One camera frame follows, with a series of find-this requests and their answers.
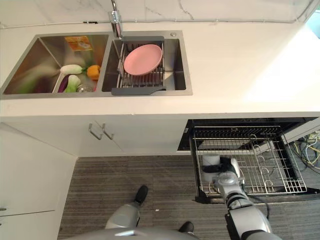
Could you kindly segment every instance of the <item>gray carpet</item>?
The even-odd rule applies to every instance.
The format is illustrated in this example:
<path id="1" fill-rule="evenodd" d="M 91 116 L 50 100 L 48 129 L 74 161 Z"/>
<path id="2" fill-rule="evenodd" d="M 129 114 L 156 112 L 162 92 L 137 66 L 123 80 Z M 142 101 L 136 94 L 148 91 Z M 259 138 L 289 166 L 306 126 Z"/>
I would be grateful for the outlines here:
<path id="1" fill-rule="evenodd" d="M 303 172 L 308 187 L 320 188 L 320 175 Z M 195 181 L 190 156 L 80 158 L 76 162 L 58 239 L 103 229 L 111 214 L 130 202 L 140 185 L 149 194 L 139 226 L 178 229 L 192 221 L 201 240 L 229 240 L 223 204 L 193 201 Z M 265 213 L 264 205 L 259 208 Z M 283 240 L 320 239 L 320 200 L 270 205 L 273 232 Z"/>

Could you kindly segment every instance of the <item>yellow package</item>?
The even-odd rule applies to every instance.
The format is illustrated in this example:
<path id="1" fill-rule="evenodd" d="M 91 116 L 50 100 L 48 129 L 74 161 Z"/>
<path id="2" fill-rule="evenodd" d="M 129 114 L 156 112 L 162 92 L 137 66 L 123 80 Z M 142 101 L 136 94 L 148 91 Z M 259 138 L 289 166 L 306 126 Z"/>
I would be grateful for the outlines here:
<path id="1" fill-rule="evenodd" d="M 74 52 L 93 50 L 87 36 L 66 36 L 64 39 Z"/>

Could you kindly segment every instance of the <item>dishwasher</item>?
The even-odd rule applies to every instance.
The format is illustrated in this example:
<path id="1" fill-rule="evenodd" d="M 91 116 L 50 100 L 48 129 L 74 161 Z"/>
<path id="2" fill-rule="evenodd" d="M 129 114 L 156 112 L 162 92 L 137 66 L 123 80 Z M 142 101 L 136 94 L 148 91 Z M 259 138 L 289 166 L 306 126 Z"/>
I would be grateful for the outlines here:
<path id="1" fill-rule="evenodd" d="M 190 150 L 196 182 L 195 201 L 223 203 L 205 180 L 203 156 L 235 158 L 244 191 L 268 202 L 320 199 L 307 187 L 285 133 L 315 118 L 243 118 L 188 120 L 178 150 Z"/>

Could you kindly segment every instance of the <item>metal grid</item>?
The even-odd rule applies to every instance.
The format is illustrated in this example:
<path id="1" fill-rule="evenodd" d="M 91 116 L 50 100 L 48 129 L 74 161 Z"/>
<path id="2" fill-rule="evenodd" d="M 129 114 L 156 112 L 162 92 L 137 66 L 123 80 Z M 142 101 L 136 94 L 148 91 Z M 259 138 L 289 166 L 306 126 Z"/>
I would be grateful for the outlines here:
<path id="1" fill-rule="evenodd" d="M 164 85 L 164 43 L 161 43 L 162 61 L 159 66 L 152 72 L 134 76 L 127 73 L 124 69 L 124 62 L 126 57 L 134 49 L 143 44 L 125 43 L 121 45 L 120 58 L 118 62 L 117 71 L 119 72 L 117 79 L 117 88 L 143 88 L 143 87 L 162 87 Z"/>
<path id="2" fill-rule="evenodd" d="M 252 195 L 280 195 L 307 191 L 297 163 L 287 154 L 287 141 L 279 126 L 195 127 L 199 188 L 209 196 L 219 195 L 202 178 L 202 156 L 235 158 L 244 178 L 245 191 Z"/>

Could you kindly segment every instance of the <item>pink plate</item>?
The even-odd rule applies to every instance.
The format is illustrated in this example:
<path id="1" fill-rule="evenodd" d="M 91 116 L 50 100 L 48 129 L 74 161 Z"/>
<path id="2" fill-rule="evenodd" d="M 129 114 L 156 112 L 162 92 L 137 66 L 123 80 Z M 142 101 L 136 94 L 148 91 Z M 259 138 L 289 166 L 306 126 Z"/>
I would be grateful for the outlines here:
<path id="1" fill-rule="evenodd" d="M 154 44 L 137 47 L 124 60 L 124 70 L 131 75 L 141 76 L 151 73 L 162 59 L 162 50 Z"/>

